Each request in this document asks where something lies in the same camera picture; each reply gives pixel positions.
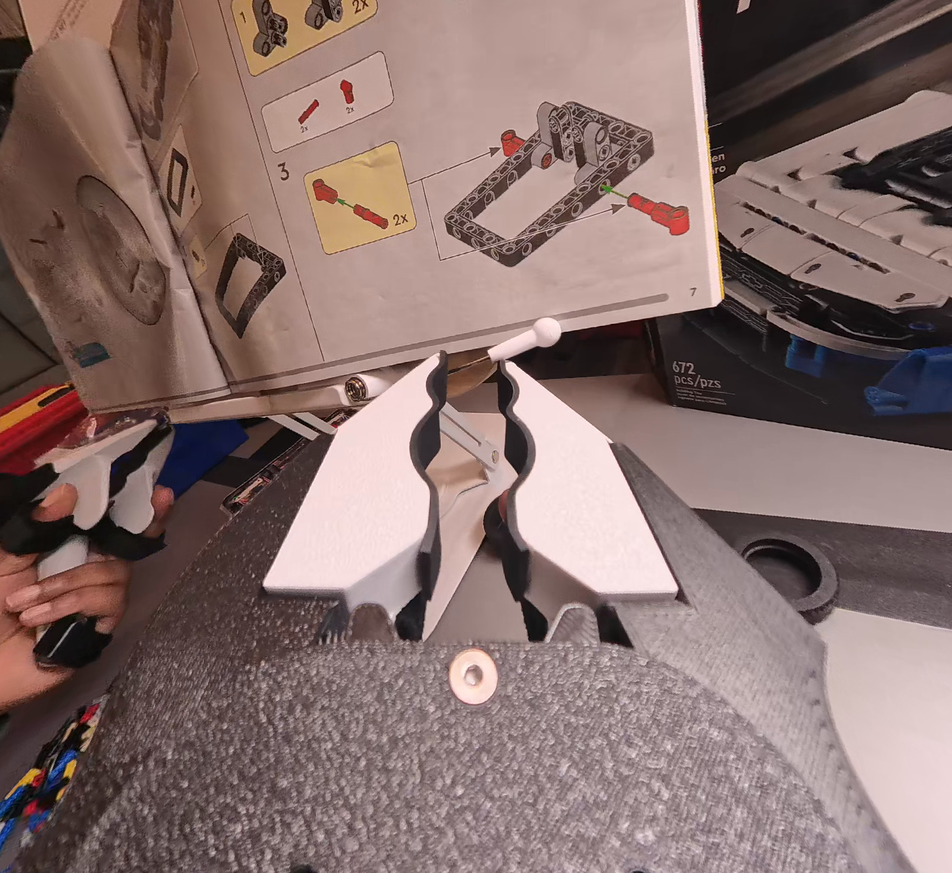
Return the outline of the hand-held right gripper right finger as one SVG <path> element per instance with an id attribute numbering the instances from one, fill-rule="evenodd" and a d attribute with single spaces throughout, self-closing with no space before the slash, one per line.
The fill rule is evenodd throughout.
<path id="1" fill-rule="evenodd" d="M 614 635 L 615 605 L 666 605 L 676 578 L 625 476 L 621 445 L 512 361 L 498 371 L 506 419 L 511 542 L 492 551 L 530 641 L 543 641 L 567 605 Z"/>

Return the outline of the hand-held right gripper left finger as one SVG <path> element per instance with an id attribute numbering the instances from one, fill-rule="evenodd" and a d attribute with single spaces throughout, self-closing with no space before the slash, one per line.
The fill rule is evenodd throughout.
<path id="1" fill-rule="evenodd" d="M 338 428 L 263 581 L 266 592 L 387 609 L 422 640 L 441 567 L 438 492 L 447 355 L 438 351 Z"/>

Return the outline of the black rubber lego tire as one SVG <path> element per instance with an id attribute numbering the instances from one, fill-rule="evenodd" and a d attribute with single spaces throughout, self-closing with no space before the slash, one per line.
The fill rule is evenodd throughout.
<path id="1" fill-rule="evenodd" d="M 833 611 L 839 576 L 830 560 L 814 546 L 776 534 L 746 542 L 739 551 L 808 624 L 819 624 Z"/>

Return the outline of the pile of small lego pieces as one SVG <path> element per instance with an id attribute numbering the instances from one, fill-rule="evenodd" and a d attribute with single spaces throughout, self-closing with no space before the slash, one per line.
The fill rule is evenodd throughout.
<path id="1" fill-rule="evenodd" d="M 63 800 L 77 765 L 88 750 L 112 691 L 80 705 L 39 750 L 29 769 L 2 798 L 2 871 L 30 845 Z"/>

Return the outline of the lego instruction booklet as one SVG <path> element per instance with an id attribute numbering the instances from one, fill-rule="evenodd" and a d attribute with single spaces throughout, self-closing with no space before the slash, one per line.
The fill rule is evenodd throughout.
<path id="1" fill-rule="evenodd" d="M 91 411 L 722 296 L 696 0 L 19 0 L 2 240 Z"/>

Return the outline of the black lego set box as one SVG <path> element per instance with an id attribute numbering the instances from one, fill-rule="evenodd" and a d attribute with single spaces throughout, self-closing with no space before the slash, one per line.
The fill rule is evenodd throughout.
<path id="1" fill-rule="evenodd" d="M 699 0 L 722 302 L 670 403 L 950 449 L 951 0 Z"/>

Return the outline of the person's left hand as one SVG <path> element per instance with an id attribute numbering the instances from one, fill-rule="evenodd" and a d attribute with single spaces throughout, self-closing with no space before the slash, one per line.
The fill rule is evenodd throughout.
<path id="1" fill-rule="evenodd" d="M 80 613 L 95 618 L 97 630 L 109 634 L 128 605 L 135 563 L 94 552 L 83 566 L 41 580 L 37 558 L 1 551 L 2 715 L 58 689 L 76 674 L 72 668 L 36 663 L 36 629 Z"/>

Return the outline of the person's right hand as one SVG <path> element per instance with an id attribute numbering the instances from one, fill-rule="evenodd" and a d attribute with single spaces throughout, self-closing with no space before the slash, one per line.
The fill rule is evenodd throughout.
<path id="1" fill-rule="evenodd" d="M 482 518 L 482 526 L 485 537 L 494 548 L 501 549 L 511 542 L 511 535 L 508 529 L 507 512 L 508 489 L 493 500 L 486 508 Z"/>

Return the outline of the colourful sticker sheet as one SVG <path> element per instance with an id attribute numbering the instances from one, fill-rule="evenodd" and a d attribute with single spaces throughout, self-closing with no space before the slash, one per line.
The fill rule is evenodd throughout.
<path id="1" fill-rule="evenodd" d="M 242 484 L 233 488 L 220 502 L 220 510 L 232 516 L 250 503 L 267 486 L 271 485 L 281 471 L 308 445 L 309 441 L 300 439 L 290 448 L 268 462 Z"/>

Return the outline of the red plastic bin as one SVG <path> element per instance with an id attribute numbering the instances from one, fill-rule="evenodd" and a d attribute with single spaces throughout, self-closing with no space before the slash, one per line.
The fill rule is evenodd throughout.
<path id="1" fill-rule="evenodd" d="M 43 385 L 1 409 L 1 472 L 20 475 L 87 416 L 73 383 Z"/>

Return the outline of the clear plastic bag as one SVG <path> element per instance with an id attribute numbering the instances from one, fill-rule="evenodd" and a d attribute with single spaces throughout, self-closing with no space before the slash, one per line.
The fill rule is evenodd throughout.
<path id="1" fill-rule="evenodd" d="M 155 409 L 88 414 L 63 438 L 60 446 L 80 449 L 140 424 L 156 424 L 163 415 Z"/>

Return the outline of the blue plastic bin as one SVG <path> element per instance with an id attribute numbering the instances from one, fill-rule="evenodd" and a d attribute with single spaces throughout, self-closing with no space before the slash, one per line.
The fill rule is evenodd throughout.
<path id="1" fill-rule="evenodd" d="M 179 498 L 244 444 L 244 427 L 236 420 L 176 424 L 170 454 L 157 478 Z"/>

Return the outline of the white book stand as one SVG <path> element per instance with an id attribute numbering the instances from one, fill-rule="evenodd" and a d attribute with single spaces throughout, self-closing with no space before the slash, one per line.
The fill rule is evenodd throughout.
<path id="1" fill-rule="evenodd" d="M 489 379 L 504 360 L 536 348 L 548 348 L 562 335 L 558 321 L 541 318 L 527 331 L 494 345 L 453 354 L 449 357 L 446 395 L 458 397 Z M 241 421 L 268 417 L 300 439 L 315 440 L 322 435 L 333 436 L 336 427 L 350 420 L 362 407 L 390 389 L 404 377 L 410 366 L 384 367 L 339 379 L 330 384 L 306 391 L 287 391 L 261 396 L 232 396 L 207 403 L 178 407 L 170 411 L 176 424 L 203 423 L 217 420 Z M 238 459 L 229 465 L 224 475 L 218 465 L 205 476 L 208 482 L 226 486 L 230 490 L 242 484 L 268 462 L 290 448 L 290 438 L 280 438 L 275 449 L 260 451 L 252 458 Z"/>

